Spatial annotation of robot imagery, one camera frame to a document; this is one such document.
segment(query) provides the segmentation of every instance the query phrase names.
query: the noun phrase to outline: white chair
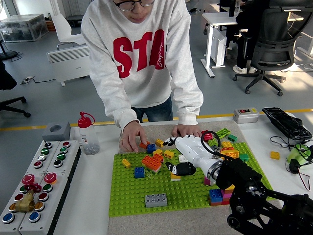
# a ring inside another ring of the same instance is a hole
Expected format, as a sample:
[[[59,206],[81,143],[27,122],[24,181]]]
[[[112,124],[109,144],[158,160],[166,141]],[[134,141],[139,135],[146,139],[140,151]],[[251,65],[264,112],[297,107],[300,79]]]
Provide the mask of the white chair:
[[[61,42],[57,45],[57,49],[59,49],[60,45],[68,43],[72,43],[73,46],[74,43],[77,43],[78,45],[85,44],[82,34],[72,35],[72,28],[62,14],[52,16],[52,21],[57,32],[58,39]]]

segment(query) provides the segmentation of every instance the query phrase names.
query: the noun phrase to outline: eyeglasses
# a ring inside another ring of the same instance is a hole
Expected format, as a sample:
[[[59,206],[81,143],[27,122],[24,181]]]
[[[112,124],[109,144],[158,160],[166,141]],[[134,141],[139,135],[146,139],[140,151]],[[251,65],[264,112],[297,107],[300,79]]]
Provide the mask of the eyeglasses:
[[[122,11],[131,11],[133,10],[136,2],[139,2],[141,6],[150,6],[155,2],[155,0],[138,0],[138,1],[130,0],[130,1],[121,1],[119,3],[115,3],[115,1],[113,2]]]

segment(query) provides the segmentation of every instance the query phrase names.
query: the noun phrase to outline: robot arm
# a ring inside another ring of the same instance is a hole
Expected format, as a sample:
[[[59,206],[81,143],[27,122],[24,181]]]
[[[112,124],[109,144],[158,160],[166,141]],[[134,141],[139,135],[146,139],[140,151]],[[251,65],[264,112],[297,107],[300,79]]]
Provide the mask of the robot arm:
[[[235,189],[229,201],[232,214],[227,222],[242,234],[313,234],[313,200],[307,194],[290,196],[267,189],[261,182],[262,175],[246,163],[213,152],[203,142],[206,133],[214,134],[220,147],[220,139],[211,131],[203,133],[201,138],[185,136],[169,138],[164,142],[175,144],[177,150],[189,161],[177,165],[167,162],[171,172],[176,175],[191,175],[196,172],[196,167],[200,167],[207,178],[216,181],[220,189],[233,184]],[[223,156],[225,160],[215,159],[213,155]],[[268,202],[268,197],[283,201],[282,209]],[[260,215],[268,219],[267,223]],[[252,223],[251,219],[257,219],[261,226]]]

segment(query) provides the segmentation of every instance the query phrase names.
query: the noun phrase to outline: hand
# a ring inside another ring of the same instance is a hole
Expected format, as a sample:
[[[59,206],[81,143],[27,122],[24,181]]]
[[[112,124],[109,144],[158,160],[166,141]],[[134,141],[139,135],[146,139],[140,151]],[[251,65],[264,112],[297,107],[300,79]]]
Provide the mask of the hand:
[[[202,133],[198,125],[181,125],[178,124],[172,130],[172,136],[185,136],[185,135],[193,135],[195,137],[201,137]]]
[[[147,144],[147,137],[143,127],[137,121],[131,121],[123,130],[123,136],[119,142],[119,146],[125,152],[138,153],[138,146],[136,144],[136,136],[140,137],[143,144]]]

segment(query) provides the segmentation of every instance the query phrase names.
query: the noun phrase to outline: yellow floor stripe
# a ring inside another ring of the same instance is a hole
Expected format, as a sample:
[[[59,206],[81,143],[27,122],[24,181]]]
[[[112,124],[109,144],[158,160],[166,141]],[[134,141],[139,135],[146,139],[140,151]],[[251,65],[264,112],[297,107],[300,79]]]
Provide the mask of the yellow floor stripe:
[[[285,112],[289,113],[307,113],[307,112],[313,112],[313,109],[291,109],[291,110],[285,110]],[[220,117],[231,117],[234,114],[214,114],[214,115],[200,115],[197,118],[220,118]],[[114,121],[99,121],[95,122],[94,125],[113,125]],[[77,123],[72,123],[70,125],[71,127],[77,127]],[[36,129],[45,129],[47,126],[21,126],[21,127],[6,127],[6,128],[0,128],[0,131],[22,131],[22,130],[36,130]]]

